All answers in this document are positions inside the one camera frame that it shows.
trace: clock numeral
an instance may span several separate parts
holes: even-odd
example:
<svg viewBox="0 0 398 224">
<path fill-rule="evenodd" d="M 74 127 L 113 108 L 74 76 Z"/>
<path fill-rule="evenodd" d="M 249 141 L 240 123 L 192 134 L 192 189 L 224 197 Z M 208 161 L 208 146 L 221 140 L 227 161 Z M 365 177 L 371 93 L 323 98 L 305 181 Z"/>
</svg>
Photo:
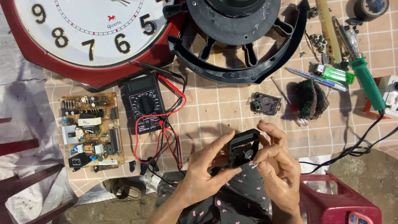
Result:
<svg viewBox="0 0 398 224">
<path fill-rule="evenodd" d="M 148 19 L 149 17 L 150 17 L 149 14 L 146 14 L 146 15 L 143 15 L 140 17 L 141 28 L 144 29 L 143 33 L 147 36 L 154 34 L 156 31 L 156 26 L 155 26 L 154 22 L 152 22 L 152 21 L 145 22 L 145 19 Z"/>
<path fill-rule="evenodd" d="M 86 46 L 90 44 L 90 50 L 88 52 L 88 59 L 90 61 L 94 61 L 94 44 L 96 43 L 96 41 L 94 39 L 91 40 L 87 40 L 85 42 L 82 42 L 82 46 Z"/>
<path fill-rule="evenodd" d="M 58 27 L 53 29 L 51 35 L 53 36 L 53 38 L 55 38 L 55 46 L 57 46 L 58 48 L 64 48 L 68 46 L 69 40 L 65 36 L 65 32 L 62 28 Z"/>
<path fill-rule="evenodd" d="M 40 4 L 34 4 L 32 6 L 32 14 L 36 17 L 43 17 L 41 20 L 36 20 L 38 24 L 43 24 L 46 21 L 46 12 L 44 11 L 43 6 Z"/>
<path fill-rule="evenodd" d="M 115 37 L 116 48 L 122 54 L 127 54 L 128 52 L 130 52 L 130 44 L 127 41 L 123 40 L 123 41 L 119 42 L 119 38 L 125 38 L 125 37 L 126 36 L 123 33 L 119 33 Z"/>
</svg>

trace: clock hand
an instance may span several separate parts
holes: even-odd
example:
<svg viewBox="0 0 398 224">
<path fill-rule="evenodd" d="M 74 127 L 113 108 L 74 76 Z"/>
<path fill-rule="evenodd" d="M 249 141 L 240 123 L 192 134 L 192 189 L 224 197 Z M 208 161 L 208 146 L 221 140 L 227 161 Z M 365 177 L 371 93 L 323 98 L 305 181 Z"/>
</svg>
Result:
<svg viewBox="0 0 398 224">
<path fill-rule="evenodd" d="M 126 0 L 111 0 L 112 2 L 114 2 L 114 1 L 122 1 L 122 2 L 125 2 L 125 3 L 127 3 L 127 4 L 130 4 L 128 1 L 126 1 Z"/>
</svg>

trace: barcode label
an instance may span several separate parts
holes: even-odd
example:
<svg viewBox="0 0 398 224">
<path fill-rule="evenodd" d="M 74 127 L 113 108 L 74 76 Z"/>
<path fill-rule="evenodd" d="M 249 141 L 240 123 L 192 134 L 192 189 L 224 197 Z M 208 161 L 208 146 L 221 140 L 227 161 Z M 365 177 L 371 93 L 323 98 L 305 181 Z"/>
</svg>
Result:
<svg viewBox="0 0 398 224">
<path fill-rule="evenodd" d="M 116 160 L 103 160 L 103 161 L 98 161 L 100 165 L 117 165 Z"/>
</svg>

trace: circuit board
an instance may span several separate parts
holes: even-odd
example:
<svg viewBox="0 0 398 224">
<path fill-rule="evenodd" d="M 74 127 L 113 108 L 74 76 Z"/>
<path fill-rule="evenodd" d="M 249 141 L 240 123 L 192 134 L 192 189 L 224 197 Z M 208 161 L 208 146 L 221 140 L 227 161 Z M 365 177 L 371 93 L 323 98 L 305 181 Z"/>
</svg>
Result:
<svg viewBox="0 0 398 224">
<path fill-rule="evenodd" d="M 62 137 L 70 150 L 68 162 L 73 171 L 125 163 L 116 93 L 64 96 L 61 114 Z"/>
</svg>

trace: black cable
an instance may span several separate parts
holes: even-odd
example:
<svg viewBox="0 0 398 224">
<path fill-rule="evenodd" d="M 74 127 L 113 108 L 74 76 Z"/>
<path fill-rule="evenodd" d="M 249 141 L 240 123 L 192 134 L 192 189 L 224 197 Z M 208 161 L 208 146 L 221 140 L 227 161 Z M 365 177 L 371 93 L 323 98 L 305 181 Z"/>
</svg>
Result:
<svg viewBox="0 0 398 224">
<path fill-rule="evenodd" d="M 182 77 L 181 75 L 176 74 L 176 73 L 173 73 L 173 76 L 174 76 L 174 77 L 177 77 L 177 78 L 180 78 L 180 79 L 183 80 L 182 93 L 184 94 L 184 93 L 185 93 L 185 88 L 186 88 L 186 86 L 187 86 L 187 82 L 186 82 L 185 78 Z M 170 112 L 175 111 L 175 110 L 181 105 L 182 100 L 183 100 L 183 97 L 179 97 L 179 98 L 177 99 L 177 102 L 175 103 L 175 106 L 172 107 L 172 109 L 170 110 Z M 171 126 L 171 124 L 170 124 L 169 121 L 168 121 L 168 118 L 169 118 L 170 115 L 171 115 L 171 114 L 167 115 L 167 116 L 165 117 L 165 119 L 164 119 L 164 123 L 163 123 L 162 130 L 161 130 L 161 132 L 162 132 L 162 137 L 161 137 L 161 139 L 160 139 L 159 150 L 158 150 L 158 152 L 155 154 L 155 156 L 152 157 L 152 159 L 151 159 L 149 162 L 151 162 L 152 160 L 154 160 L 156 157 L 158 157 L 158 156 L 162 153 L 164 129 L 166 128 L 166 124 L 167 124 L 167 125 L 170 127 L 170 129 L 172 130 L 172 132 L 173 132 L 173 134 L 174 134 L 174 139 L 175 139 L 175 142 L 176 142 L 176 150 L 177 150 L 177 169 L 185 176 L 185 173 L 184 173 L 184 172 L 181 170 L 181 168 L 179 167 L 179 145 L 178 145 L 178 141 L 177 141 L 177 135 L 176 135 L 176 133 L 174 132 L 173 127 Z M 178 185 L 178 184 L 176 184 L 176 183 L 169 183 L 169 182 L 168 182 L 167 180 L 165 180 L 163 177 L 161 177 L 161 176 L 159 176 L 158 174 L 156 174 L 156 172 L 155 172 L 154 170 L 151 170 L 151 169 L 150 169 L 149 164 L 148 164 L 148 170 L 149 170 L 153 175 L 159 177 L 161 180 L 163 180 L 164 182 L 166 182 L 168 185 L 171 185 L 171 186 L 174 186 L 174 187 L 176 187 L 176 186 Z"/>
<path fill-rule="evenodd" d="M 383 117 L 384 117 L 384 110 L 379 110 L 378 113 L 380 114 L 380 117 L 368 128 L 368 130 L 365 132 L 365 134 L 358 140 L 358 142 L 357 142 L 354 146 L 351 146 L 351 147 L 348 147 L 348 148 L 344 149 L 336 158 L 331 159 L 331 160 L 326 161 L 326 162 L 321 163 L 321 164 L 310 163 L 310 162 L 304 162 L 304 161 L 300 162 L 300 163 L 305 163 L 305 164 L 309 164 L 309 165 L 316 166 L 316 168 L 315 168 L 313 171 L 311 171 L 311 172 L 309 172 L 309 173 L 302 173 L 302 174 L 311 174 L 311 173 L 314 173 L 315 171 L 317 171 L 317 170 L 320 169 L 321 167 L 331 165 L 331 164 L 335 163 L 337 160 L 339 160 L 339 159 L 341 159 L 341 158 L 343 158 L 343 157 L 345 157 L 345 156 L 347 156 L 347 155 L 359 157 L 359 156 L 361 156 L 361 155 L 368 154 L 368 153 L 370 153 L 371 148 L 372 148 L 374 145 L 376 145 L 378 142 L 380 142 L 380 141 L 382 141 L 382 140 L 384 140 L 384 139 L 390 137 L 391 135 L 393 135 L 395 132 L 398 131 L 398 127 L 396 127 L 392 132 L 390 132 L 389 134 L 387 134 L 387 135 L 384 136 L 383 138 L 377 140 L 377 141 L 376 141 L 375 143 L 373 143 L 372 145 L 370 145 L 370 146 L 368 146 L 368 147 L 359 146 L 359 145 L 365 140 L 366 135 L 369 133 L 369 131 L 370 131 L 374 126 L 376 126 L 377 123 L 379 123 L 379 122 L 383 119 Z M 354 150 L 356 150 L 356 149 L 363 149 L 364 151 L 354 151 Z"/>
</svg>

